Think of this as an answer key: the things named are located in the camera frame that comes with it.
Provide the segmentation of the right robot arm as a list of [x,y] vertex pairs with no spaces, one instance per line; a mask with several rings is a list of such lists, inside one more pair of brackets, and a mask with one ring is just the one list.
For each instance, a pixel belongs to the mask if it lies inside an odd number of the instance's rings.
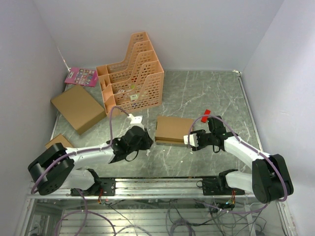
[[208,131],[190,130],[185,136],[192,151],[212,147],[214,153],[227,152],[251,170],[243,173],[230,169],[219,173],[217,189],[226,195],[233,189],[253,193],[263,204],[285,201],[294,192],[285,159],[280,154],[268,154],[245,142],[220,116],[206,115]]

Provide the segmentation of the brown cardboard box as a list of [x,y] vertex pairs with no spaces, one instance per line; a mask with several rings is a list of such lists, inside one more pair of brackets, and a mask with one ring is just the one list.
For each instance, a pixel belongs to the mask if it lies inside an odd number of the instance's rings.
[[189,128],[192,130],[193,122],[191,118],[158,116],[155,142],[183,146],[184,136],[188,134]]

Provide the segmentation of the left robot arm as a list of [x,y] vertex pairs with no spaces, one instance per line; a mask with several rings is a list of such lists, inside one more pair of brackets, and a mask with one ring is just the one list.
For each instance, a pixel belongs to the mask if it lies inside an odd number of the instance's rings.
[[103,188],[102,179],[90,165],[127,161],[130,154],[147,151],[153,143],[146,128],[133,126],[122,137],[98,146],[70,148],[53,144],[28,166],[34,181],[31,193],[46,196],[59,189],[80,189],[95,195]]

